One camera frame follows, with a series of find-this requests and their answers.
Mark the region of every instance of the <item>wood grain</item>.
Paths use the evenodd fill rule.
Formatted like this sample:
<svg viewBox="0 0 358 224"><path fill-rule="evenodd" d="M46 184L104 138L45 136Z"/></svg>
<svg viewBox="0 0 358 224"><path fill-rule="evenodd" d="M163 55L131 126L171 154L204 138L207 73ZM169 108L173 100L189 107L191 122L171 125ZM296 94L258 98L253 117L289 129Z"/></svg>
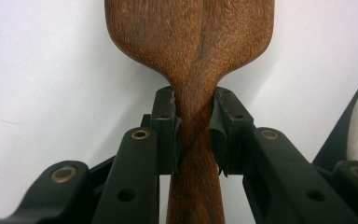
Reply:
<svg viewBox="0 0 358 224"><path fill-rule="evenodd" d="M116 45L165 76L183 150L167 223L224 223L208 129L217 82L258 57L272 36L274 0L105 0Z"/></svg>

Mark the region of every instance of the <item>white background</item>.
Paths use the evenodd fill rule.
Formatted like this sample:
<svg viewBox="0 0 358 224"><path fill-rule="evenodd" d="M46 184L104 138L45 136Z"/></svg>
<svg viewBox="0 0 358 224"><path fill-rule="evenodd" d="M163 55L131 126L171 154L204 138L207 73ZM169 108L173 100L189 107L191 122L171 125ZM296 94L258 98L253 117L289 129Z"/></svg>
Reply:
<svg viewBox="0 0 358 224"><path fill-rule="evenodd" d="M116 48L103 1L0 1L0 217L51 164L115 155L167 85ZM219 85L313 160L358 88L358 1L277 0L268 50ZM227 223L252 223L241 178L221 182Z"/></svg>

